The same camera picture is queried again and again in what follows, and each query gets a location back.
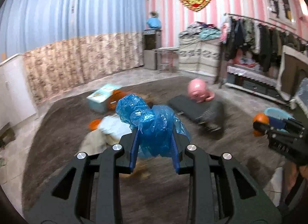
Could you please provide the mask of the orange peel piece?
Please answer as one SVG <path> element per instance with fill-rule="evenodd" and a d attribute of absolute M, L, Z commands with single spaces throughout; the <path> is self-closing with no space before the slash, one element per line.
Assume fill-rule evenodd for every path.
<path fill-rule="evenodd" d="M 266 131 L 269 130 L 269 117 L 264 113 L 258 113 L 253 118 L 253 134 L 255 137 L 265 135 Z"/>

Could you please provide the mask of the blue plastic bag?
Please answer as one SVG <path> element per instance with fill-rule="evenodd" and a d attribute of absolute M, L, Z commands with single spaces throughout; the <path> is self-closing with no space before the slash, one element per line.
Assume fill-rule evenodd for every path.
<path fill-rule="evenodd" d="M 175 112 L 167 105 L 148 106 L 138 95 L 129 94 L 116 106 L 120 120 L 138 129 L 140 147 L 146 158 L 171 157 L 173 130 L 190 139 L 190 134 Z"/>

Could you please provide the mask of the dried brown leaf trash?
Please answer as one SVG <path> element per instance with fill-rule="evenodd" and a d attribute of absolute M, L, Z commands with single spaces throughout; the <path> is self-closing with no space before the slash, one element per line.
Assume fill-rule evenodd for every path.
<path fill-rule="evenodd" d="M 120 174 L 120 177 L 123 179 L 128 178 L 138 178 L 138 179 L 147 179 L 150 177 L 150 172 L 148 170 L 147 162 L 138 160 L 134 171 L 131 174 Z"/>

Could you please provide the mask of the white paper trash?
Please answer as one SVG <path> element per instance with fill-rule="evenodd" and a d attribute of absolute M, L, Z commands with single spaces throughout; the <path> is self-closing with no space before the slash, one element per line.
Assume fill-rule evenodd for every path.
<path fill-rule="evenodd" d="M 130 125 L 122 122 L 117 114 L 105 116 L 98 128 L 86 135 L 77 153 L 85 152 L 89 156 L 101 153 L 130 133 Z"/>

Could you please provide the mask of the light blue laundry basket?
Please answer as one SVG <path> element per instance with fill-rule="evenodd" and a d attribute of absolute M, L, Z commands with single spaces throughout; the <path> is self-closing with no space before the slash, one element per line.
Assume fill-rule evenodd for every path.
<path fill-rule="evenodd" d="M 282 132 L 287 132 L 284 129 L 285 123 L 283 120 L 294 119 L 291 114 L 279 108 L 267 108 L 264 110 L 264 114 L 269 117 L 270 126 L 273 126 Z"/>

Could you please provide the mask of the blue patterned table cloth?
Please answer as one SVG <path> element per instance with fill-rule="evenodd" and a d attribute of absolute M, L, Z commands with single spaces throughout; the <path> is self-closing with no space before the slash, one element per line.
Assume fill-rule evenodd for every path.
<path fill-rule="evenodd" d="M 291 110 L 299 106 L 304 114 L 308 115 L 308 78 L 303 78 L 294 97 L 290 100 Z"/>

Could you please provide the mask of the low tv cabinet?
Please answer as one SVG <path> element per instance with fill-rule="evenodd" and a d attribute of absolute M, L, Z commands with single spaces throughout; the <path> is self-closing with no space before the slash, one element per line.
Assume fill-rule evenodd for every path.
<path fill-rule="evenodd" d="M 280 90 L 278 78 L 268 77 L 253 68 L 229 65 L 225 86 L 238 89 L 272 102 L 286 105 L 291 96 Z"/>

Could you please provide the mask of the folding table leaning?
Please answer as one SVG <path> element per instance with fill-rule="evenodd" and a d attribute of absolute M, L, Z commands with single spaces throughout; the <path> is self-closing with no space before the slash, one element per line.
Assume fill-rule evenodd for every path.
<path fill-rule="evenodd" d="M 276 91 L 289 101 L 303 78 L 307 78 L 307 55 L 284 45 L 278 72 Z"/>

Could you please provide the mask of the small orange peel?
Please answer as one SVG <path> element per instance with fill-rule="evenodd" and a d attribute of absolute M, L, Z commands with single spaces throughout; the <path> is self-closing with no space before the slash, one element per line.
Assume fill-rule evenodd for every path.
<path fill-rule="evenodd" d="M 95 119 L 95 120 L 93 120 L 93 121 L 91 121 L 89 124 L 88 124 L 88 128 L 89 128 L 89 130 L 90 131 L 95 131 L 97 128 L 98 128 L 98 126 L 99 126 L 99 124 L 101 123 L 101 119 Z"/>

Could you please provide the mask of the black notebook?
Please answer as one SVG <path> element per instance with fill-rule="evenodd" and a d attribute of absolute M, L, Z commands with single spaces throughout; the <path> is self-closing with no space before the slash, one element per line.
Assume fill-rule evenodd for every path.
<path fill-rule="evenodd" d="M 168 105 L 192 122 L 205 126 L 209 132 L 224 132 L 226 115 L 224 104 L 219 100 L 198 103 L 187 96 L 179 95 L 170 99 Z"/>

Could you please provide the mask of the brown shaggy rug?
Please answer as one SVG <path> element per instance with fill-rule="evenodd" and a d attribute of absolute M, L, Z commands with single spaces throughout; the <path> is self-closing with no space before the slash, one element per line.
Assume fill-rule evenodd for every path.
<path fill-rule="evenodd" d="M 90 223 L 93 185 L 97 186 L 95 223 L 280 223 L 281 214 L 246 167 L 243 152 L 253 142 L 236 134 L 214 141 L 189 139 L 177 131 L 169 108 L 154 105 L 131 116 L 132 133 L 96 155 L 77 155 L 50 180 L 33 205 L 28 223 Z M 139 151 L 169 162 L 160 175 L 173 180 L 131 181 L 120 175 L 137 168 Z"/>

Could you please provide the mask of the clothes rack with clothes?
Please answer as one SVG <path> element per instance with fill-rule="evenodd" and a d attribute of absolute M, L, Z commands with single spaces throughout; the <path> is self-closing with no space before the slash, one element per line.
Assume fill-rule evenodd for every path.
<path fill-rule="evenodd" d="M 229 66 L 238 69 L 238 76 L 261 83 L 276 83 L 283 46 L 307 55 L 307 40 L 297 34 L 263 20 L 225 13 L 218 84 L 222 86 L 227 82 Z"/>

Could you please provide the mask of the pink pig mug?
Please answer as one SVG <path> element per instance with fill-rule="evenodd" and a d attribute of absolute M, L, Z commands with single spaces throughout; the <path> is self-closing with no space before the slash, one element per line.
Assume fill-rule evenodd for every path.
<path fill-rule="evenodd" d="M 187 92 L 189 98 L 197 103 L 211 101 L 215 97 L 214 92 L 208 89 L 207 83 L 199 78 L 193 79 L 189 82 Z"/>

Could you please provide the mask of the teal cardboard box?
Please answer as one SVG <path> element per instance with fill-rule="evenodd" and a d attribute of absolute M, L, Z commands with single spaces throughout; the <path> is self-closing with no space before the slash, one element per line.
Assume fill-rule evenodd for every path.
<path fill-rule="evenodd" d="M 104 114 L 108 111 L 108 99 L 113 91 L 122 88 L 121 85 L 107 83 L 100 89 L 96 90 L 87 97 L 87 102 L 90 110 Z"/>

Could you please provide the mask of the orange snack bag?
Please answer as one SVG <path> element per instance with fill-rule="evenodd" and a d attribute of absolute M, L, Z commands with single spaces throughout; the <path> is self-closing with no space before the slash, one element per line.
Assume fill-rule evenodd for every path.
<path fill-rule="evenodd" d="M 120 99 L 127 96 L 128 93 L 122 90 L 113 90 L 111 96 L 108 98 L 108 110 L 115 111 L 117 103 Z"/>

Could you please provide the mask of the cabinet with patterned cover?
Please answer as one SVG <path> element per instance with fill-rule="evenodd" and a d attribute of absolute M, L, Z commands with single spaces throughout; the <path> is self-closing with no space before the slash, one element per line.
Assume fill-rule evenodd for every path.
<path fill-rule="evenodd" d="M 201 40 L 198 35 L 179 38 L 178 68 L 216 78 L 220 66 L 219 39 Z"/>

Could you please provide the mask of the framed wedding picture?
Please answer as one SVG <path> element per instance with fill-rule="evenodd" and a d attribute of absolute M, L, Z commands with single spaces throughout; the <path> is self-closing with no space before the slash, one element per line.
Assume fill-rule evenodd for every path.
<path fill-rule="evenodd" d="M 289 0 L 267 0 L 269 18 L 287 27 L 295 29 L 295 19 Z"/>

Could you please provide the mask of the white cabinet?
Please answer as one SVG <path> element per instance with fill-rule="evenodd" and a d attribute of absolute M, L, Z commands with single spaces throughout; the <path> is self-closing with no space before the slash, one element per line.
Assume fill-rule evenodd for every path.
<path fill-rule="evenodd" d="M 1 121 L 15 127 L 36 114 L 23 56 L 15 54 L 1 62 Z"/>

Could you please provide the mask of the pile of clothes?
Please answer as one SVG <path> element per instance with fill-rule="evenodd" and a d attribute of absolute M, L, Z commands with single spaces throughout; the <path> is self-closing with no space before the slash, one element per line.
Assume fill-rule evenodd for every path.
<path fill-rule="evenodd" d="M 221 36 L 221 30 L 214 24 L 206 24 L 201 22 L 194 22 L 186 28 L 186 30 L 178 34 L 179 38 L 183 37 L 198 37 L 200 40 L 213 40 Z"/>

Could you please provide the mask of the small metal stool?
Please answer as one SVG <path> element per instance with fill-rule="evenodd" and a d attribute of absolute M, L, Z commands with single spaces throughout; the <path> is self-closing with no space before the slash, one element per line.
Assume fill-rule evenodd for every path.
<path fill-rule="evenodd" d="M 170 73 L 177 72 L 178 51 L 179 48 L 177 47 L 161 47 L 155 49 L 157 71 L 159 73 L 163 71 L 169 71 Z"/>

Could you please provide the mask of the water dispenser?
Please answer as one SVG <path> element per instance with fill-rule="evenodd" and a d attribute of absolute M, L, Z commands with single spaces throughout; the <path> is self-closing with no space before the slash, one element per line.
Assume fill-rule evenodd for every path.
<path fill-rule="evenodd" d="M 161 30 L 146 29 L 144 31 L 144 67 L 157 70 L 158 61 L 156 49 L 161 47 Z"/>

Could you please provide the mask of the blue covered water bottle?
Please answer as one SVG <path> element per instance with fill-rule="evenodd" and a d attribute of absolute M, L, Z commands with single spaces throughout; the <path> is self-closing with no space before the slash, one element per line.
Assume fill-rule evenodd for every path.
<path fill-rule="evenodd" d="M 146 25 L 149 29 L 161 30 L 161 21 L 159 20 L 156 11 L 150 12 L 150 17 L 147 19 Z"/>

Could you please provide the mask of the blue floral curtain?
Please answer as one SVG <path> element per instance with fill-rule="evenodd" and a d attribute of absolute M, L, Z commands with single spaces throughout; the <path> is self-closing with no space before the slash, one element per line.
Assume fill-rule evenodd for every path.
<path fill-rule="evenodd" d="M 1 54 L 21 54 L 35 103 L 144 63 L 146 0 L 5 0 Z"/>

